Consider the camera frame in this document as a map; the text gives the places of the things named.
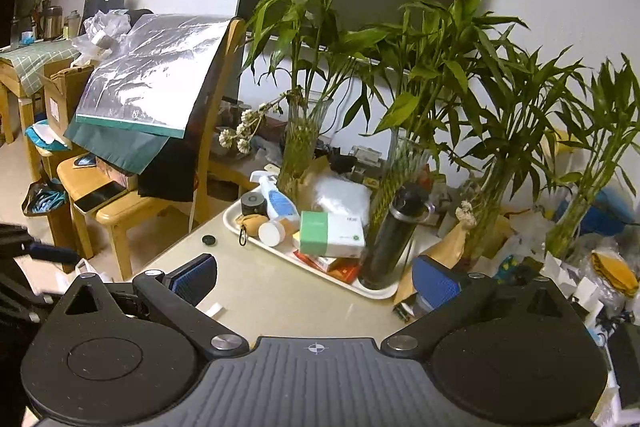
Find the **brown box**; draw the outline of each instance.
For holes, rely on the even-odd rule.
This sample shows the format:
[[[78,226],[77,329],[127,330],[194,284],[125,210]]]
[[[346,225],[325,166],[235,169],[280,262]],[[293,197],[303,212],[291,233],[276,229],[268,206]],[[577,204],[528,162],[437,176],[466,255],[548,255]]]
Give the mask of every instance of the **brown box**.
[[[42,79],[47,120],[49,126],[61,138],[78,108],[84,86],[93,72],[93,66],[66,68],[50,78]],[[67,146],[71,146],[69,140],[63,138],[63,141]]]
[[[138,188],[138,175],[132,172],[124,171],[115,165],[110,164],[102,158],[95,158],[95,166],[109,177],[110,180],[119,183],[127,190],[136,190]]]

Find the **black circular cover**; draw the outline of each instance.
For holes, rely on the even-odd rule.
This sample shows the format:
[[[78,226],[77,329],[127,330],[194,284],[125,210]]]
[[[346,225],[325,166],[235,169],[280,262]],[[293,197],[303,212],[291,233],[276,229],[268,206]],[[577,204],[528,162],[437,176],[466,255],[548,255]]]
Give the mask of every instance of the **black circular cover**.
[[[193,347],[166,326],[138,319],[67,326],[49,331],[46,343],[36,338],[22,363],[36,409],[63,423],[148,418],[180,400],[196,377]]]
[[[510,425],[554,425],[589,415],[602,393],[602,357],[585,331],[524,314],[447,335],[432,371],[470,413]]]

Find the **white cap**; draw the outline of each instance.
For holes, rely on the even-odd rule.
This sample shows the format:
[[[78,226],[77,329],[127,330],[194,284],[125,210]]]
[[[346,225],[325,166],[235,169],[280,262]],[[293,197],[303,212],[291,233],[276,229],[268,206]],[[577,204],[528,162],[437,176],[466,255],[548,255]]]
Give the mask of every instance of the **white cap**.
[[[287,237],[287,232],[281,223],[268,221],[260,225],[258,237],[267,247],[277,247]]]

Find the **cardboard box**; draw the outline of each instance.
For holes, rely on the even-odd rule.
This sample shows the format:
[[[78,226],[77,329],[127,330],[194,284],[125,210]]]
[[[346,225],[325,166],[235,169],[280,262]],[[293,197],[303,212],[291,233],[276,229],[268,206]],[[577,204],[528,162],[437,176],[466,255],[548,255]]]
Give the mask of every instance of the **cardboard box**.
[[[302,212],[300,251],[312,257],[358,258],[364,249],[359,217],[327,212]]]
[[[119,183],[127,190],[136,190],[138,188],[138,175],[129,171],[124,171],[115,165],[110,164],[102,158],[95,158],[95,166],[108,176],[108,178]]]
[[[50,78],[42,79],[47,120],[49,126],[61,138],[78,108],[84,86],[93,72],[93,66],[65,68],[52,74]],[[63,141],[67,146],[71,146],[69,140]]]

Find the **green tablecloth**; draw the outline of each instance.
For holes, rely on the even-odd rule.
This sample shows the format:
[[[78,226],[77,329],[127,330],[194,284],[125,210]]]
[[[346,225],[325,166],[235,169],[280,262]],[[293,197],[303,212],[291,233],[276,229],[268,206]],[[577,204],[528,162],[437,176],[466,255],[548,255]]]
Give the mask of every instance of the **green tablecloth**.
[[[76,58],[79,52],[71,41],[36,42],[10,52],[0,53],[0,60],[11,64],[20,78],[22,89],[31,96],[42,87],[42,67],[49,62]]]

